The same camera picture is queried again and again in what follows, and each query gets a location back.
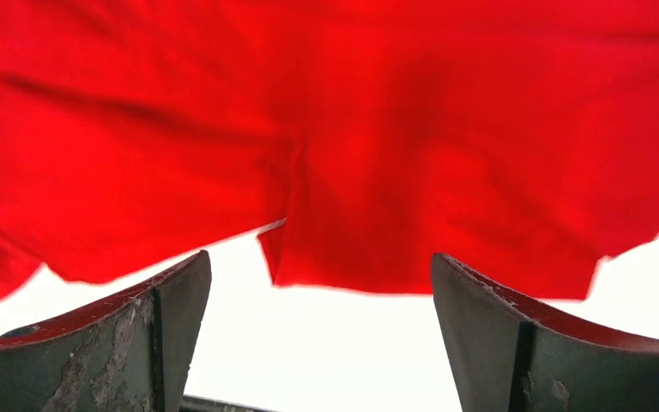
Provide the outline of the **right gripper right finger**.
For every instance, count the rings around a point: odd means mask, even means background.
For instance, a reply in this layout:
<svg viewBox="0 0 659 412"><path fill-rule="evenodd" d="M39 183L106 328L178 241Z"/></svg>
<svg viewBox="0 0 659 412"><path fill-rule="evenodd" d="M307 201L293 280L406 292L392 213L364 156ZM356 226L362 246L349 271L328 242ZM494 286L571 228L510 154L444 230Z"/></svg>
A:
<svg viewBox="0 0 659 412"><path fill-rule="evenodd" d="M433 302L465 411L659 411L659 339L507 288L445 254Z"/></svg>

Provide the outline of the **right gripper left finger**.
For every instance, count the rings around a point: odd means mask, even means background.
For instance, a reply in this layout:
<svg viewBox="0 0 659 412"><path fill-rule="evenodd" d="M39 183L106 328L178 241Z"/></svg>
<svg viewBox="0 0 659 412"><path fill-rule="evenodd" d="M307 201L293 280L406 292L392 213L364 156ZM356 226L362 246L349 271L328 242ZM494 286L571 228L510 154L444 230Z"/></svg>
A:
<svg viewBox="0 0 659 412"><path fill-rule="evenodd" d="M200 251L0 336L0 411L177 411L209 298Z"/></svg>

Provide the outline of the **red t-shirt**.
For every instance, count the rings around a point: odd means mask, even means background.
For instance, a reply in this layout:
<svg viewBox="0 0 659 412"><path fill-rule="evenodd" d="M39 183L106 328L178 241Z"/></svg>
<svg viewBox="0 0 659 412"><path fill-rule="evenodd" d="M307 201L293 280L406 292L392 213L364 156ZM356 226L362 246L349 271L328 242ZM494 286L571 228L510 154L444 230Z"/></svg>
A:
<svg viewBox="0 0 659 412"><path fill-rule="evenodd" d="M252 230L277 286L586 298L659 234L659 1L0 1L0 299Z"/></svg>

